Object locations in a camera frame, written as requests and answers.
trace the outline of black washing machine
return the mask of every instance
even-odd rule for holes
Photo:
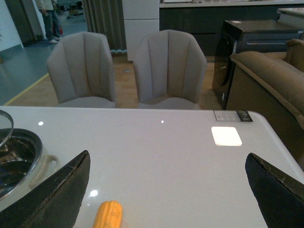
[[[225,20],[215,53],[212,82],[213,91],[222,109],[226,109],[234,73],[235,65],[230,60],[232,53],[287,51],[286,41],[299,39],[302,32],[299,28],[272,20]]]

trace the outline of pot handle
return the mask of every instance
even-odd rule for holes
[[[48,171],[51,162],[56,162],[56,166],[50,172],[50,174],[47,174],[46,172]],[[54,155],[47,154],[42,163],[41,170],[37,173],[37,175],[34,177],[34,179],[28,184],[29,187],[33,190],[35,187],[37,187],[39,184],[41,184],[47,178],[49,178],[51,175],[53,175],[55,172],[57,172],[57,170],[59,170],[59,166],[60,166],[59,158]]]

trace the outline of sofa armrest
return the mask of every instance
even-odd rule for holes
[[[282,57],[247,51],[230,58],[285,106],[304,129],[304,73]]]

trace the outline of square light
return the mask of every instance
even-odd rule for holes
[[[235,127],[212,127],[213,139],[218,146],[240,146],[242,141]]]

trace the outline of yellow floor line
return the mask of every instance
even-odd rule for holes
[[[17,98],[19,98],[21,95],[23,95],[24,93],[26,93],[28,90],[30,90],[31,88],[33,88],[35,85],[37,85],[39,82],[41,82],[43,79],[45,79],[48,76],[48,74],[44,75],[42,78],[40,78],[38,81],[36,81],[34,84],[30,85],[28,88],[26,88],[25,90],[23,90],[21,93],[19,93],[18,95],[16,95],[15,97],[13,97],[12,99],[10,99],[7,103],[4,104],[4,106],[8,106],[10,103],[12,103],[13,101],[15,101]]]

